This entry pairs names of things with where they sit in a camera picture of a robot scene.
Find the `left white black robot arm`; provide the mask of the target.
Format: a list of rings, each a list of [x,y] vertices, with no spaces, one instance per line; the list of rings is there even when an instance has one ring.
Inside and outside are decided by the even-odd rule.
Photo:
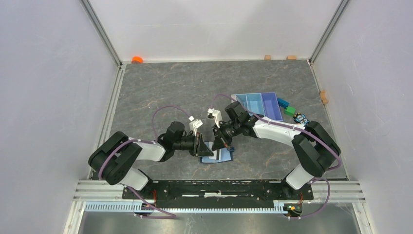
[[[187,151],[191,156],[213,156],[214,153],[203,140],[197,128],[199,119],[190,122],[190,131],[183,123],[174,121],[156,142],[134,139],[124,132],[115,132],[88,159],[88,165],[98,173],[98,179],[110,185],[122,184],[131,187],[140,198],[152,195],[150,178],[141,170],[133,168],[138,160],[164,162],[175,151]]]

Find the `blue card holder wallet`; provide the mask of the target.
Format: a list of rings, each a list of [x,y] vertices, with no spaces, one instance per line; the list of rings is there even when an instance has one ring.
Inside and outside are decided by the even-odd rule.
[[[213,151],[213,156],[203,156],[200,157],[200,163],[202,164],[214,164],[233,161],[234,147],[222,148]]]

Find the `grey credit card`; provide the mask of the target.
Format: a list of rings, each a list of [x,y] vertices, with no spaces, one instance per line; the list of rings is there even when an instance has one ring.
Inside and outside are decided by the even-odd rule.
[[[209,156],[208,158],[214,161],[219,161],[221,158],[221,150],[218,149],[218,150],[213,151],[213,155]]]

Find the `blue purple three-bin tray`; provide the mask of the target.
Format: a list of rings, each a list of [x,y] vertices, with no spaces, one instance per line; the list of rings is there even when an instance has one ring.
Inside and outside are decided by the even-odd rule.
[[[249,111],[264,115],[271,120],[283,121],[275,92],[232,94],[231,97],[240,102]]]

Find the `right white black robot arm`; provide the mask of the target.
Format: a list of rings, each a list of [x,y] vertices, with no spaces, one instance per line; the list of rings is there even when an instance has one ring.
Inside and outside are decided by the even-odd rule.
[[[222,120],[220,111],[208,110],[208,118],[215,121],[213,150],[230,147],[238,135],[272,140],[295,150],[299,164],[282,180],[281,186],[282,195],[288,199],[298,196],[301,188],[314,178],[335,169],[334,162],[336,167],[342,164],[341,149],[316,121],[290,124],[271,120],[248,111],[238,101],[226,106],[225,112],[228,121]]]

